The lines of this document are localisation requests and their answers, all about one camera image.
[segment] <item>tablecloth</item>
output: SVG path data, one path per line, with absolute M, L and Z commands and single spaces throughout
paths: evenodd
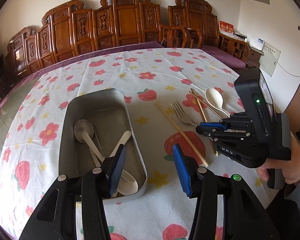
M 241 174 L 264 206 L 271 201 L 266 185 L 254 169 L 212 154 L 208 138 L 182 124 L 170 103 L 179 101 L 197 122 L 200 115 L 190 88 L 204 95 L 215 88 L 230 113 L 242 112 L 234 89 L 238 75 L 199 49 L 145 49 L 79 61 L 43 75 L 20 107 L 7 134 L 0 166 L 0 224 L 18 239 L 29 216 L 58 176 L 62 126 L 69 102 L 80 95 L 107 88 L 125 94 L 132 127 L 148 173 L 148 189 L 140 198 L 105 205 L 112 240 L 186 239 L 196 199 L 182 192 L 171 158 L 179 142 L 186 155 L 194 152 L 155 106 L 160 103 L 188 136 L 217 175 Z M 210 122 L 219 118 L 205 109 Z M 221 239 L 222 202 L 219 201 L 216 239 Z M 77 237 L 83 238 L 81 204 L 77 203 Z

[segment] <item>wooden chopstick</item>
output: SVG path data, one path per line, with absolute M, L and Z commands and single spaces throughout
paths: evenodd
M 205 106 L 207 106 L 207 108 L 209 108 L 212 112 L 214 112 L 220 119 L 223 119 L 223 117 L 220 115 L 220 114 L 218 114 L 216 111 L 214 111 L 214 109 L 211 107 L 211 106 L 209 106 L 209 104 L 207 104 L 206 102 L 204 102 L 203 100 L 201 100 L 200 98 L 198 98 L 194 93 L 192 93 L 191 91 L 189 91 L 189 93 L 191 94 L 191 95 L 193 95 L 196 99 L 198 99 L 201 103 L 203 103 Z
M 197 147 L 190 141 L 188 136 L 181 130 L 181 128 L 173 121 L 173 119 L 166 113 L 164 109 L 157 103 L 157 107 L 161 110 L 161 112 L 166 116 L 166 118 L 173 124 L 173 126 L 178 130 L 178 132 L 182 135 L 182 137 L 187 141 L 187 143 L 190 145 L 190 147 L 194 150 L 194 152 L 197 154 L 197 156 L 200 158 L 200 160 L 203 162 L 203 164 L 208 167 L 209 164 L 205 160 L 205 158 L 201 155 Z
M 190 88 L 191 92 L 193 93 L 193 95 L 195 95 L 195 92 L 192 88 Z M 203 108 L 200 104 L 200 101 L 198 98 L 196 98 L 196 102 L 197 102 L 197 106 L 200 108 L 201 112 L 200 112 L 200 115 L 201 115 L 201 119 L 202 119 L 202 122 L 207 122 L 207 117 L 205 116 L 204 114 L 204 111 L 203 111 Z M 211 146 L 211 149 L 212 149 L 212 152 L 213 154 L 217 155 L 217 151 L 214 149 L 214 145 L 213 145 L 213 141 L 212 141 L 212 138 L 209 137 L 209 143 L 210 143 L 210 146 Z

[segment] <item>fork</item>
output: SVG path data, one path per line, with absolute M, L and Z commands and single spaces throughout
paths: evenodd
M 192 124 L 192 125 L 198 126 L 196 123 L 194 123 L 194 121 L 191 119 L 191 117 L 186 114 L 186 112 L 183 110 L 182 106 L 179 104 L 178 101 L 173 102 L 171 104 L 171 107 L 181 122 L 183 122 L 185 124 Z

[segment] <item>metal spoon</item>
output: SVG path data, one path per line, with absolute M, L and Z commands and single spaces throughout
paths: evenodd
M 219 93 L 219 91 L 215 90 L 214 88 L 208 88 L 205 93 L 205 98 L 209 105 L 211 105 L 213 108 L 225 113 L 227 117 L 230 117 L 229 112 L 224 110 L 222 108 L 223 105 L 223 98 L 222 95 Z
M 120 141 L 118 142 L 117 146 L 119 146 L 119 144 L 121 144 L 121 143 L 122 144 L 126 143 L 126 141 L 130 138 L 130 136 L 128 136 L 129 133 L 131 136 L 130 131 L 126 131 L 123 134 L 123 136 L 120 139 Z M 95 157 L 95 156 L 93 156 L 93 153 L 94 153 L 98 157 L 98 159 L 100 160 L 101 163 L 104 161 L 105 158 L 102 156 L 102 154 L 100 153 L 100 151 L 98 150 L 98 148 L 96 147 L 94 142 L 91 140 L 91 137 L 93 137 L 93 126 L 91 125 L 91 123 L 89 121 L 81 119 L 78 122 L 76 122 L 76 124 L 74 126 L 74 136 L 76 137 L 76 139 L 79 142 L 86 143 L 89 146 L 92 158 Z M 122 171 L 121 179 L 120 179 L 119 185 L 118 185 L 118 191 L 123 195 L 132 195 L 138 191 L 137 181 L 135 180 L 135 178 L 132 175 L 130 175 L 125 170 Z

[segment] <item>metal tray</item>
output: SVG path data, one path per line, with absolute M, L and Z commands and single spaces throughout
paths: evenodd
M 106 157 L 109 157 L 125 131 L 132 132 L 132 138 L 125 144 L 127 158 L 124 169 L 136 179 L 139 190 L 128 196 L 119 193 L 117 197 L 105 199 L 104 202 L 117 203 L 143 195 L 147 187 L 147 172 L 132 130 L 123 92 L 117 88 L 79 96 L 69 103 L 61 136 L 59 175 L 66 174 L 74 178 L 95 167 L 88 145 L 74 137 L 74 125 L 80 119 L 91 122 Z M 98 145 L 95 135 L 92 140 Z

